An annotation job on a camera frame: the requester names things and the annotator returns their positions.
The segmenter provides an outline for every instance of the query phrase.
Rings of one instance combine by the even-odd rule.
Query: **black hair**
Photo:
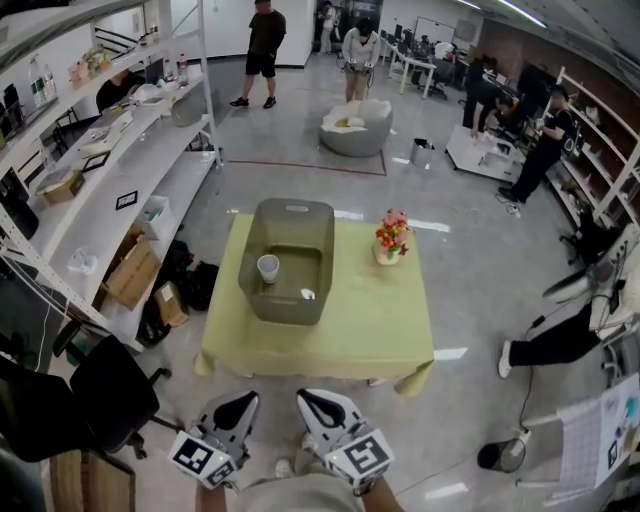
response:
[[[356,28],[361,36],[368,37],[373,32],[373,23],[369,18],[362,18],[356,23]]]
[[[562,94],[564,101],[569,101],[569,93],[564,88],[564,86],[560,84],[552,85],[549,92],[551,93],[551,96],[553,96],[554,94]]]
[[[506,105],[507,107],[511,108],[513,107],[513,98],[508,94],[501,92],[500,96],[498,96],[498,103],[500,103],[500,105]]]

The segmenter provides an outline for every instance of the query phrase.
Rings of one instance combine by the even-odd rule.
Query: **flower on shelf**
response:
[[[376,231],[380,245],[387,250],[387,258],[393,258],[396,253],[404,256],[409,252],[406,246],[408,231],[411,230],[404,212],[387,211],[387,216],[382,219],[382,226]]]

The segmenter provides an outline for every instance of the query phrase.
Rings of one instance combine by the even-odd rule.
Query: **man in black shirt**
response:
[[[481,80],[469,88],[467,104],[464,107],[462,126],[471,129],[474,139],[484,132],[484,125],[490,114],[499,110],[505,113],[513,106],[513,100],[495,85]]]
[[[249,53],[247,53],[247,69],[242,96],[232,101],[234,107],[249,106],[249,92],[253,87],[256,75],[262,73],[267,79],[269,97],[264,108],[271,108],[276,104],[276,53],[287,33],[287,20],[271,7],[271,0],[255,0],[256,14],[253,16],[249,28]]]
[[[538,188],[542,177],[562,156],[567,135],[573,132],[573,117],[569,112],[569,94],[561,85],[551,88],[551,117],[540,131],[538,144],[529,153],[522,166],[518,182],[510,189],[499,188],[498,193],[514,203],[525,203],[531,193]]]
[[[122,98],[131,96],[143,83],[145,83],[145,79],[141,76],[134,75],[128,69],[121,71],[100,87],[96,96],[98,111],[102,113],[103,110],[115,105]]]

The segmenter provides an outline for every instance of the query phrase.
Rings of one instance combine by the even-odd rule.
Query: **chair armrest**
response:
[[[71,320],[67,325],[65,325],[53,342],[53,355],[60,357],[60,354],[65,351],[67,345],[69,345],[73,338],[76,337],[76,334],[78,334],[81,327],[82,324],[77,320]]]

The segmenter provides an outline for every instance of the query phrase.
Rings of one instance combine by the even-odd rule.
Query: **white shoe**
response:
[[[280,459],[276,462],[276,478],[284,480],[285,478],[293,478],[295,473],[289,459]]]
[[[509,364],[509,353],[511,352],[511,342],[505,341],[502,345],[502,356],[498,362],[498,374],[501,378],[506,379],[511,373],[511,365]]]
[[[316,453],[319,448],[318,442],[313,438],[313,436],[307,432],[302,438],[302,443],[300,444],[300,449],[309,453]]]

